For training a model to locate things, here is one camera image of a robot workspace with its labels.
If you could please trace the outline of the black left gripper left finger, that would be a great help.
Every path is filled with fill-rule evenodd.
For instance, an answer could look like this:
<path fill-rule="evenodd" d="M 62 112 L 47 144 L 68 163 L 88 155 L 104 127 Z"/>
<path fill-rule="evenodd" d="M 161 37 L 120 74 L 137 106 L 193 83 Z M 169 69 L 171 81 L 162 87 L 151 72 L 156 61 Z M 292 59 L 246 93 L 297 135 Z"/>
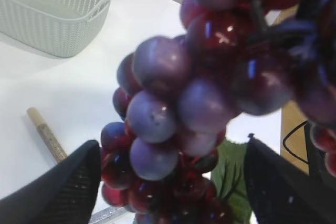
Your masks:
<path fill-rule="evenodd" d="M 50 171 L 1 199 L 1 223 L 89 223 L 100 165 L 98 142 L 85 142 Z"/>

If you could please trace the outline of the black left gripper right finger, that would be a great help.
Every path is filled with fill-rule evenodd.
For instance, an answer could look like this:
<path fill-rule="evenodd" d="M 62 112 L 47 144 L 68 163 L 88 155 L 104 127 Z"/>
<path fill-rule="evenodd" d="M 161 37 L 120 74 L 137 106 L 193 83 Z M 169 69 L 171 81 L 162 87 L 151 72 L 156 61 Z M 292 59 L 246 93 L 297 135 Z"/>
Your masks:
<path fill-rule="evenodd" d="M 244 157 L 258 223 L 335 223 L 335 190 L 290 164 L 250 133 Z"/>

